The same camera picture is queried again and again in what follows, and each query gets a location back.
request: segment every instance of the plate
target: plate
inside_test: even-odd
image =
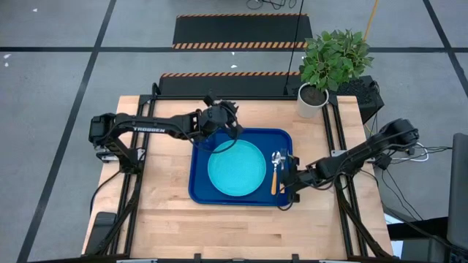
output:
[[[233,143],[223,142],[216,150]],[[208,176],[214,187],[223,194],[242,197],[257,190],[265,179],[266,162],[257,146],[238,140],[222,153],[212,153],[208,160]]]

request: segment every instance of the blue tray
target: blue tray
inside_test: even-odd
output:
[[[293,141],[291,136],[281,129],[244,129],[239,137],[240,140],[246,140],[257,146],[262,152],[266,162],[265,179],[257,190],[242,197],[232,197],[218,191],[208,176],[208,160],[211,153],[198,150],[193,147],[192,165],[190,167],[189,194],[190,197],[200,204],[216,205],[266,205],[266,206],[284,206],[287,205],[287,194],[276,196],[271,195],[271,182],[273,180],[273,164],[271,163],[271,154],[275,150],[286,148],[290,154],[293,154]],[[199,143],[201,147],[214,150],[223,142],[231,140],[223,131],[218,131],[208,138],[205,142]],[[281,165],[276,169],[278,172],[278,188],[281,180]]]

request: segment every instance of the white cable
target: white cable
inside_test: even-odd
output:
[[[417,142],[417,144],[418,144],[419,146],[421,146],[421,147],[423,148],[423,150],[426,152],[426,153],[420,155],[420,156],[426,155],[426,158],[425,158],[425,159],[392,158],[392,160],[417,161],[417,162],[423,162],[423,161],[429,160],[429,153],[427,152],[427,149],[425,149],[425,148],[424,148],[424,145],[420,144],[419,142]]]

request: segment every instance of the fork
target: fork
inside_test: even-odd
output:
[[[284,163],[286,162],[286,155],[287,151],[286,148],[281,148],[280,150],[280,155],[281,155],[281,171],[284,170]],[[281,189],[281,194],[284,194],[284,185],[282,183],[279,184],[279,188]]]

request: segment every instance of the white pot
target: white pot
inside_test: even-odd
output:
[[[298,91],[298,102],[297,102],[297,111],[299,113],[299,116],[302,118],[312,118],[314,117],[319,111],[321,111],[322,107],[327,104],[328,102],[328,91],[325,90],[325,95],[326,99],[325,102],[323,102],[320,105],[314,106],[314,105],[309,105],[307,104],[304,100],[301,98],[301,89],[309,86],[308,83],[304,83]]]

